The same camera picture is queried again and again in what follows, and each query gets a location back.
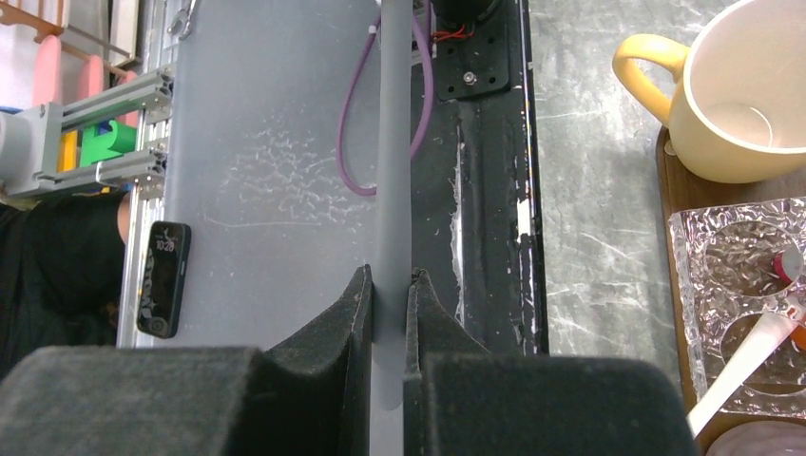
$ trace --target brown tray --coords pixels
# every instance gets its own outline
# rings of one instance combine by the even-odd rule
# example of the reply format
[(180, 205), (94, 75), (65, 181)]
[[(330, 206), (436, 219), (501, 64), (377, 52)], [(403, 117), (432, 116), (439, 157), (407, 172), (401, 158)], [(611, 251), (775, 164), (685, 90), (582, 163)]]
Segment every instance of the brown tray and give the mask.
[[(698, 209), (708, 206), (760, 202), (779, 198), (800, 197), (806, 195), (806, 168), (797, 170), (786, 176), (763, 182), (745, 184), (715, 183), (703, 180), (688, 172), (677, 157), (668, 155), (664, 146), (669, 140), (669, 132), (661, 129), (656, 146), (658, 174), (660, 175), (661, 201), (663, 220), (666, 231), (666, 247), (669, 253), (669, 276), (671, 278), (672, 301), (675, 309), (675, 331), (677, 333), (678, 353), (682, 383), (682, 398), (686, 410), (697, 404), (697, 394), (691, 382), (691, 370), (688, 364), (688, 349), (683, 333), (682, 305), (678, 273), (672, 251), (672, 238), (668, 220), (672, 214), (687, 209)], [(744, 423), (758, 420), (788, 421), (806, 424), (797, 419), (778, 419), (767, 416), (755, 416), (739, 413), (717, 413), (708, 426), (702, 430), (698, 442), (705, 451), (725, 431)]]

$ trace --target white plastic spoon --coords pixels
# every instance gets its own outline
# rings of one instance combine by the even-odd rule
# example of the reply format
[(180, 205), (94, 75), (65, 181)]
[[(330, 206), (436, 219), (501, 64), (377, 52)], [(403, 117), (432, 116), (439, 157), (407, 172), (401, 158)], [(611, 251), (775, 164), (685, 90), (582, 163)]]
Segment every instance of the white plastic spoon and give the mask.
[(798, 324), (775, 313), (764, 313), (747, 334), (717, 380), (688, 413), (688, 426), (694, 437), (700, 434), (722, 404), (789, 337)]

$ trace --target green plastic object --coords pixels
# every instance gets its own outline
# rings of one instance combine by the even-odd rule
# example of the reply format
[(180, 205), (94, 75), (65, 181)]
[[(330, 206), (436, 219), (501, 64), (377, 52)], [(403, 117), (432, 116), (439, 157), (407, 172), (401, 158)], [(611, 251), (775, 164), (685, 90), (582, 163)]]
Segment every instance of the green plastic object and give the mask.
[(109, 128), (110, 131), (106, 133), (100, 133), (100, 125), (84, 129), (79, 166), (90, 166), (97, 162), (120, 157), (134, 150), (137, 128), (117, 121), (109, 121)]

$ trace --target yellow mug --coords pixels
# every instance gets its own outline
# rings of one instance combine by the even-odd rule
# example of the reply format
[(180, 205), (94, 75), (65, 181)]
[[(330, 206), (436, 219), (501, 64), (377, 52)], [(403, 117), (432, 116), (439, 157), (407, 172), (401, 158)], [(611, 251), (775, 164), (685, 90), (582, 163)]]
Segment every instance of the yellow mug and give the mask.
[[(672, 74), (671, 100), (635, 60)], [(689, 171), (710, 181), (762, 181), (806, 164), (806, 0), (742, 0), (691, 48), (627, 38), (613, 57), (627, 90), (669, 129)]]

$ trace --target smartphone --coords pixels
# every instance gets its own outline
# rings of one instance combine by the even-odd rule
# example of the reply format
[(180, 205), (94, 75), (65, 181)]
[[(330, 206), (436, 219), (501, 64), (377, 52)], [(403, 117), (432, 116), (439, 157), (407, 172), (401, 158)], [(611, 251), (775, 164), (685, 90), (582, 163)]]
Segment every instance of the smartphone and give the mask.
[(176, 335), (189, 252), (189, 226), (169, 221), (151, 225), (137, 310), (138, 330), (163, 339)]

